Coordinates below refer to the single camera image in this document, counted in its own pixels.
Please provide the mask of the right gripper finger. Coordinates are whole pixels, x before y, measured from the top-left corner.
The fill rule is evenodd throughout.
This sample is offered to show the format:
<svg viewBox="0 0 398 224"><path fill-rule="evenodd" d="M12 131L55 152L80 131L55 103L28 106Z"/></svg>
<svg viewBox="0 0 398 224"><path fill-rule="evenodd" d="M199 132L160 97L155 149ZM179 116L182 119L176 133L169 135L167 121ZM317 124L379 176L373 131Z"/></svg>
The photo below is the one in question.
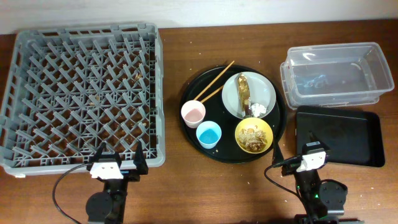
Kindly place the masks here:
<svg viewBox="0 0 398 224"><path fill-rule="evenodd" d="M282 152L278 145L278 140L275 135L273 135L272 147L273 147L272 165L276 165L280 162L283 162L284 157L282 155Z"/></svg>
<svg viewBox="0 0 398 224"><path fill-rule="evenodd" d="M318 138L312 131L309 132L310 143L308 143L308 147L312 150L322 149L325 152L330 151L330 147L327 146L320 138Z"/></svg>

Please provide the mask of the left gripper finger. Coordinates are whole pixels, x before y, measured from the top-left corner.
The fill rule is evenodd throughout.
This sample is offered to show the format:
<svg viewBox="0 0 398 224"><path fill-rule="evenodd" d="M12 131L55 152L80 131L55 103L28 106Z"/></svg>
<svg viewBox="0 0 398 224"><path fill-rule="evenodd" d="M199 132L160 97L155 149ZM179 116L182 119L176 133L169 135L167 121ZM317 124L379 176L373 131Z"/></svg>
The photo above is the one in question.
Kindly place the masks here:
<svg viewBox="0 0 398 224"><path fill-rule="evenodd" d="M87 165L87 170L91 170L91 168L93 167L93 164L95 162L99 162L99 159L101 158L101 155L103 153L103 150L106 148L106 143L102 142L99 146L99 148L97 149L96 153L94 154L94 156L89 160L89 163Z"/></svg>
<svg viewBox="0 0 398 224"><path fill-rule="evenodd" d="M139 175L147 175L149 172L149 168L146 162L146 157L144 155L142 149L142 143L139 141L136 147L135 157L133 160L134 165L136 166L137 173Z"/></svg>

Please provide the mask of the yellow bowl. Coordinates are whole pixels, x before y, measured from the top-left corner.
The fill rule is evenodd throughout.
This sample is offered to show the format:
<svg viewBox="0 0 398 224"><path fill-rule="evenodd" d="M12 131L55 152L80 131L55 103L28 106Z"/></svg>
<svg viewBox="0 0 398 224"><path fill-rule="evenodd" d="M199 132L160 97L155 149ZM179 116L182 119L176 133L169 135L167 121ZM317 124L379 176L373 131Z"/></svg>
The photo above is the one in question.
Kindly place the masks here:
<svg viewBox="0 0 398 224"><path fill-rule="evenodd" d="M245 118L235 129L238 146L247 153L260 154L270 149L274 140L271 127L260 118Z"/></svg>

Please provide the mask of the white tissue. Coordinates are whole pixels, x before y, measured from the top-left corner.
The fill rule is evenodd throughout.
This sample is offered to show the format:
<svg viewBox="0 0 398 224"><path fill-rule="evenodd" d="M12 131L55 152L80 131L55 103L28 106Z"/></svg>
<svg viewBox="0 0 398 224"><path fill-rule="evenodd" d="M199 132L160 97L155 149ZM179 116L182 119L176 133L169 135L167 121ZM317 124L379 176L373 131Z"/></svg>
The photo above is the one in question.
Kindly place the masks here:
<svg viewBox="0 0 398 224"><path fill-rule="evenodd" d="M251 105L251 112L254 117L258 118L258 117L266 114L267 108L264 105L261 105L259 103L253 103Z"/></svg>

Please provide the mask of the grey plate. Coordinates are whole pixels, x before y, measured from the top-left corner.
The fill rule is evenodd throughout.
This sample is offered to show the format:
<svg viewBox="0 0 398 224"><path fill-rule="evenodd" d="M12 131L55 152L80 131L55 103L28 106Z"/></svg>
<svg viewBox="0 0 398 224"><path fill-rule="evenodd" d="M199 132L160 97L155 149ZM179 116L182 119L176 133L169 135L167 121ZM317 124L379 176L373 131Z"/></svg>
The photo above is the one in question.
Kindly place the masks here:
<svg viewBox="0 0 398 224"><path fill-rule="evenodd" d="M259 118L265 118L274 108L276 103L276 92L271 82L264 76L255 72L240 72L248 79L249 90L251 94L251 103L259 103L267 108L265 115ZM242 110L238 96L237 77L240 73L234 74L224 84L222 90L222 102L224 107L233 116L243 119Z"/></svg>

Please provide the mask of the pink cup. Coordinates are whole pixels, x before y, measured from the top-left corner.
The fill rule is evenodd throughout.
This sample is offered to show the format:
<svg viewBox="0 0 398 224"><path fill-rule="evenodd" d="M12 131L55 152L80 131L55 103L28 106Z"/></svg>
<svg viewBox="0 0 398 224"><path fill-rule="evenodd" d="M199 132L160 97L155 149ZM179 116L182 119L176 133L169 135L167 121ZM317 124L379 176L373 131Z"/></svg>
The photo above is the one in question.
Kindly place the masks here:
<svg viewBox="0 0 398 224"><path fill-rule="evenodd" d="M189 128L197 128L205 117L206 109L200 101L190 100L183 104L180 113Z"/></svg>

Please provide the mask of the blue cup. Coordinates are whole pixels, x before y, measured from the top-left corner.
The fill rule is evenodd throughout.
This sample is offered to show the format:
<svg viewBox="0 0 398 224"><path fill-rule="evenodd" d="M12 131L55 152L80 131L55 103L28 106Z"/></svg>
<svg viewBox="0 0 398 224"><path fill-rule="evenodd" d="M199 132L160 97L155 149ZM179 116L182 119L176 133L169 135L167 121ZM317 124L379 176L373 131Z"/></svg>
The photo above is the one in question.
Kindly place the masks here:
<svg viewBox="0 0 398 224"><path fill-rule="evenodd" d="M221 139L222 131L214 121L202 122L196 130L196 136L200 145L205 149L214 148Z"/></svg>

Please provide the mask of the wooden chopstick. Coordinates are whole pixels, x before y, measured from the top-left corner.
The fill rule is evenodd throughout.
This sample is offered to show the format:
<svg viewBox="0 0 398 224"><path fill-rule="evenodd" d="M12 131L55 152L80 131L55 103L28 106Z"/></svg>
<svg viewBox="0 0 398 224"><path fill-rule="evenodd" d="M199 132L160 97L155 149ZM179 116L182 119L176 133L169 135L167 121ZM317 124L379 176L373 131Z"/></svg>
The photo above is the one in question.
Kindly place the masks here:
<svg viewBox="0 0 398 224"><path fill-rule="evenodd" d="M209 100L211 97L213 97L214 95L216 95L220 90L222 90L224 87L224 85L220 86L219 88L217 88L214 92L210 93L208 96L206 96L204 99L202 99L200 102L204 103L205 101Z"/></svg>
<svg viewBox="0 0 398 224"><path fill-rule="evenodd" d="M233 60L229 65L227 65L193 100L198 100L199 97L204 94L207 89L209 89L229 68L235 63L235 60Z"/></svg>

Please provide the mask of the food scraps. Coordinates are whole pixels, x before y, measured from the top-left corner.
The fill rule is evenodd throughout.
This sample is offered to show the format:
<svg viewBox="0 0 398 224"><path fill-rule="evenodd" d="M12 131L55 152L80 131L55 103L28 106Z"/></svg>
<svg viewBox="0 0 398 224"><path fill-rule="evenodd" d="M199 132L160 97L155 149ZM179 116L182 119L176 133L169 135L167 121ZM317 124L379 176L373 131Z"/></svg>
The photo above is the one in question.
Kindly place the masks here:
<svg viewBox="0 0 398 224"><path fill-rule="evenodd" d="M238 143L249 152L261 152L267 144L266 134L257 126L243 128L238 134Z"/></svg>

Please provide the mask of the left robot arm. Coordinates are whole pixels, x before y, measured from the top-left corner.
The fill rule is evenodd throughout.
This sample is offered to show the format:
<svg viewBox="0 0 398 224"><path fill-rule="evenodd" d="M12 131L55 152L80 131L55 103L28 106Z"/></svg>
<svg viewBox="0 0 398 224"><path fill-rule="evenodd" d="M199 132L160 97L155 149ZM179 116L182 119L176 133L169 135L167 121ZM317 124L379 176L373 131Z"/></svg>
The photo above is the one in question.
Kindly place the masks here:
<svg viewBox="0 0 398 224"><path fill-rule="evenodd" d="M136 147L133 159L134 169L121 170L121 156L117 152L106 152L106 143L101 143L90 159L87 170L92 178L104 183L103 190L93 194L86 203L88 223L122 223L130 182L138 182L147 175L149 168L144 157L142 144Z"/></svg>

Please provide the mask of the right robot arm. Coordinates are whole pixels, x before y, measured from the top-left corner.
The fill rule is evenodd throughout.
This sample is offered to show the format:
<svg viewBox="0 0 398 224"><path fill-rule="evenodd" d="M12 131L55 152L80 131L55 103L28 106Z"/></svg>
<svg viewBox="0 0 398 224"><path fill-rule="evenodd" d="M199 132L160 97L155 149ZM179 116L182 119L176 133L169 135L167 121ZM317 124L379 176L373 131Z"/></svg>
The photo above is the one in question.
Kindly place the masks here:
<svg viewBox="0 0 398 224"><path fill-rule="evenodd" d="M279 145L274 141L272 164L265 169L265 178L300 200L305 214L296 215L294 223L362 223L362 220L354 218L342 219L348 188L337 180L320 178L318 170L326 165L330 148L312 132L308 135L310 142L302 146L302 152L288 159L284 159ZM294 177L294 191L267 175L268 170L278 167L282 169L283 176Z"/></svg>

